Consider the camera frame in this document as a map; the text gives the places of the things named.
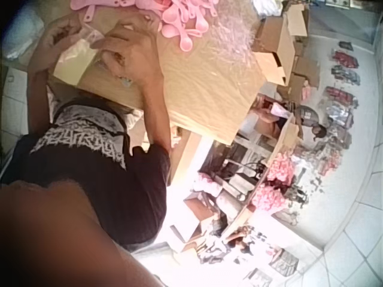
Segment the person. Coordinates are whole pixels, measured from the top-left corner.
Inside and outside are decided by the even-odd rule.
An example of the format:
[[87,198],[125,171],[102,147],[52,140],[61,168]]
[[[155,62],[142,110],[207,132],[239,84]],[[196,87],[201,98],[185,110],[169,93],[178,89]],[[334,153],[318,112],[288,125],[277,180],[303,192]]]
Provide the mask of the person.
[[[251,111],[256,113],[260,120],[271,125],[270,135],[278,139],[287,119],[271,114],[269,108],[252,109]],[[312,108],[301,105],[296,107],[293,113],[299,127],[298,137],[303,138],[302,126],[311,127],[314,141],[326,137],[327,129],[319,123],[319,116]]]
[[159,23],[134,13],[92,45],[141,91],[151,145],[132,155],[118,111],[96,97],[66,103],[50,122],[48,70],[80,39],[81,23],[72,14],[46,28],[28,67],[29,134],[0,192],[1,269],[12,286],[161,286],[127,252],[153,242],[166,214],[171,136]]

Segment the hand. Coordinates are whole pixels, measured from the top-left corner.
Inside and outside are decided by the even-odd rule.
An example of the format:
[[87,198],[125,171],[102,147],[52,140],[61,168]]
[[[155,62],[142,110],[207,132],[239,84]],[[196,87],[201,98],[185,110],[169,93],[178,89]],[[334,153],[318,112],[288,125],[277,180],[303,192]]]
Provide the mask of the hand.
[[32,55],[28,72],[36,74],[53,67],[61,53],[80,39],[80,29],[78,14],[71,14],[50,23]]
[[102,50],[101,59],[115,77],[132,80],[146,90],[163,81],[157,51],[159,24],[154,13],[143,11],[120,20],[91,47]]
[[302,130],[299,130],[299,132],[298,132],[298,138],[303,139],[303,131],[302,131]]

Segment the floor tile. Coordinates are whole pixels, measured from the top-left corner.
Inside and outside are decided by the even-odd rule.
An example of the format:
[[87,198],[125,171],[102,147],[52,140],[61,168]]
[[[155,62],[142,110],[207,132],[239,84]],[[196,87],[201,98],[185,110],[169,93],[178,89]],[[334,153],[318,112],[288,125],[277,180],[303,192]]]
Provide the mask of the floor tile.
[[383,145],[377,147],[378,153],[376,155],[375,164],[373,165],[372,172],[383,172]]
[[302,287],[303,276],[294,277],[286,282],[286,287]]
[[381,282],[372,273],[370,267],[363,263],[358,270],[345,282],[347,287],[381,287]]
[[3,95],[11,97],[19,102],[26,103],[27,73],[9,69],[5,79]]
[[360,202],[383,209],[383,173],[373,173]]
[[329,273],[330,287],[340,287],[342,286],[341,281],[337,280],[331,273]]
[[320,262],[315,263],[304,275],[304,287],[329,287],[327,271]]
[[339,280],[346,280],[362,263],[363,257],[345,233],[324,254],[327,268]]
[[345,232],[359,250],[368,256],[382,235],[383,211],[360,204]]
[[17,136],[14,136],[5,131],[1,131],[1,147],[4,154],[6,154],[11,148],[13,148],[18,140]]
[[28,134],[28,107],[26,106],[26,104],[23,105],[20,133],[22,135]]
[[377,275],[383,279],[383,253],[382,253],[383,240],[380,239],[379,243],[376,245],[371,254],[367,257],[368,263],[377,273]]
[[23,103],[2,97],[1,129],[14,135],[20,134]]

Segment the cardboard box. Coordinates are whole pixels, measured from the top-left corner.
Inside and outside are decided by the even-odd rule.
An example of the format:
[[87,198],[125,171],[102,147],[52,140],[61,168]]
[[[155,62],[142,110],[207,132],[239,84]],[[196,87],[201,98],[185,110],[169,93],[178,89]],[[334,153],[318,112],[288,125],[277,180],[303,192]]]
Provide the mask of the cardboard box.
[[184,203],[194,213],[199,221],[201,232],[204,233],[210,226],[214,213],[205,206],[198,198],[186,199]]
[[307,15],[303,16],[304,10],[303,4],[291,5],[287,10],[288,31],[291,36],[308,36],[308,22],[306,23],[308,18],[305,18]]
[[294,42],[295,56],[303,56],[304,46],[301,42]]
[[320,67],[317,61],[305,57],[298,57],[293,73],[305,77],[311,87],[319,88]]
[[282,86],[289,83],[295,49],[287,17],[267,17],[258,29],[252,50],[267,81]]
[[276,91],[281,95],[285,100],[300,104],[302,101],[302,89],[304,87],[306,78],[292,75],[290,78],[290,83],[288,87],[278,86]]

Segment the hair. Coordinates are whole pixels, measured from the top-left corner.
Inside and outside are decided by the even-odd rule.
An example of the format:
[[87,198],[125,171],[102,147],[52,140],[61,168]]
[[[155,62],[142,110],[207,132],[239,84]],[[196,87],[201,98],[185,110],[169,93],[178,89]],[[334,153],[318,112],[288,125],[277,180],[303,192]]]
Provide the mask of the hair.
[[324,138],[324,137],[327,135],[327,129],[326,129],[324,126],[322,126],[321,124],[317,125],[316,127],[320,127],[321,130],[320,130],[318,133],[315,133],[315,134],[314,134],[314,135],[315,135],[315,138],[316,138],[316,139],[322,139],[322,138]]

